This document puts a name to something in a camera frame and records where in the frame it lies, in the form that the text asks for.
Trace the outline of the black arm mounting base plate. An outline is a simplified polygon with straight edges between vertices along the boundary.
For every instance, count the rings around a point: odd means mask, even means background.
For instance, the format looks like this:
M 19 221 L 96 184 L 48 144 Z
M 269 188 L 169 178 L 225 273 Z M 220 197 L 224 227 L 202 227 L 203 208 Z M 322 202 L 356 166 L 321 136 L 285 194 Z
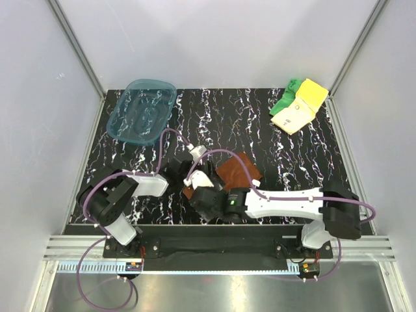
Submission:
M 198 254 L 259 254 L 283 259 L 289 256 L 331 259 L 329 241 L 315 252 L 300 251 L 301 225 L 143 225 L 128 247 L 107 239 L 104 258 L 145 257 L 157 259 L 175 252 Z

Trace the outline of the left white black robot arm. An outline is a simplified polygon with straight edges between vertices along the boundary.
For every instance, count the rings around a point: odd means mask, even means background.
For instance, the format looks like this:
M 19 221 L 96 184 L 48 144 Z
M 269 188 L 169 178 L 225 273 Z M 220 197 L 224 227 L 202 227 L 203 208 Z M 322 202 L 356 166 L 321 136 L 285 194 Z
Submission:
M 89 183 L 80 188 L 77 204 L 84 217 L 115 239 L 126 257 L 140 251 L 138 231 L 127 220 L 124 209 L 133 197 L 159 198 L 182 182 L 193 164 L 189 155 L 175 156 L 162 164 L 156 174 L 103 167 Z

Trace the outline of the brown towel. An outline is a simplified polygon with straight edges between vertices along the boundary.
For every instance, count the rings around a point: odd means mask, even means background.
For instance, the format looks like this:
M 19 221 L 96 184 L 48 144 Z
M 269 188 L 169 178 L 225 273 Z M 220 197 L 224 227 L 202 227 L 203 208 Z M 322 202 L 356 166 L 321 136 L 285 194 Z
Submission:
M 244 152 L 239 153 L 237 156 L 246 166 L 250 179 L 246 177 L 244 169 L 236 157 L 228 159 L 217 167 L 212 161 L 206 161 L 198 165 L 196 169 L 207 175 L 213 183 L 215 190 L 229 191 L 235 188 L 250 188 L 250 181 L 253 179 L 260 181 L 263 177 L 262 173 Z

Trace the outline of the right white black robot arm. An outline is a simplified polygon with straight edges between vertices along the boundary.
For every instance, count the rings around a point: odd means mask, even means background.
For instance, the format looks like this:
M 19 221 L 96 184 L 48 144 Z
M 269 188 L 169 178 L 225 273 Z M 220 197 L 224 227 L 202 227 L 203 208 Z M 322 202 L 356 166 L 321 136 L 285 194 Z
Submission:
M 301 257 L 311 257 L 332 238 L 361 238 L 359 197 L 337 183 L 297 191 L 225 190 L 207 183 L 191 188 L 190 204 L 207 221 L 220 219 L 236 224 L 281 216 L 310 220 L 295 241 Z

